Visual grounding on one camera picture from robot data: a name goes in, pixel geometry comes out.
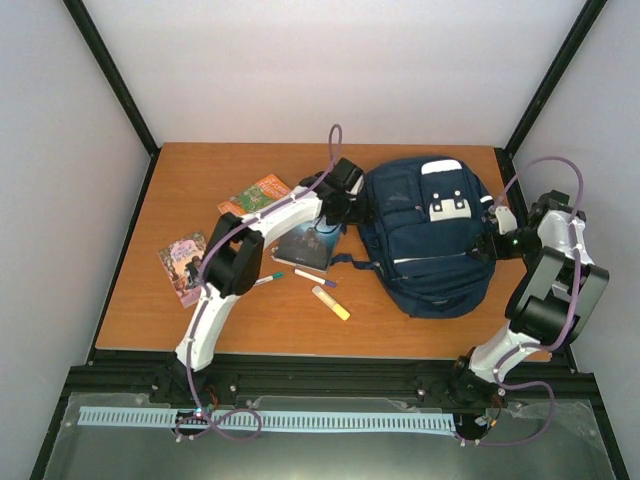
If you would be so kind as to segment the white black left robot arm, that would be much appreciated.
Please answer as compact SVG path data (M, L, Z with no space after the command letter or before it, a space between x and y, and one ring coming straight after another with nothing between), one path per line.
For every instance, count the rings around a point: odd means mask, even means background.
M201 293L196 310L175 355L183 365L172 388L186 402L201 400L208 378L200 372L213 360L215 345L226 320L240 297L259 278L264 249L293 228L318 217L338 223L359 194L364 173L330 173L324 179L310 177L269 206L241 217L225 214L218 220L201 267Z

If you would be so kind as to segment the orange green paperback book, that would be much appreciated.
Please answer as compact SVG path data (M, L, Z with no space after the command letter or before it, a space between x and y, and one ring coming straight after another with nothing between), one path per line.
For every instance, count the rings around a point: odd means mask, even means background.
M254 213L287 196L290 191L291 189L276 175L269 174L220 203L218 211L221 214L232 213L236 216Z

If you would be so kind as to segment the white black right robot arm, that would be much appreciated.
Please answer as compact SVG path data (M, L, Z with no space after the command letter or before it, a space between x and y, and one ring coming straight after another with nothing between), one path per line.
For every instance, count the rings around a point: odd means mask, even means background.
M523 226L505 206L489 211L492 231L469 254L483 261L523 260L526 273L505 308L505 325L456 360L450 398L461 406L488 402L507 374L534 353L553 352L581 333L609 282L586 251L586 216L567 194L551 190L533 203Z

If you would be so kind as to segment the navy blue student backpack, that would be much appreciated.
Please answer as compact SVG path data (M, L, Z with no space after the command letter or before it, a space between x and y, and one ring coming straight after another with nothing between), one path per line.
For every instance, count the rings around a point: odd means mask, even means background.
M361 195L368 218L358 234L368 258L338 254L374 272L407 315L451 319L484 300L495 261L475 253L491 228L484 216L493 197L461 160L422 156L386 162L367 172Z

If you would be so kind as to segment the dark blue Wuthering Heights book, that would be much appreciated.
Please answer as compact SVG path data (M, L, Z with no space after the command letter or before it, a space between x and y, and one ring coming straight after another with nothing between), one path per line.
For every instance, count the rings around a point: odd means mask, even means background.
M271 258L279 263L326 273L344 228L324 217L302 223L279 238Z

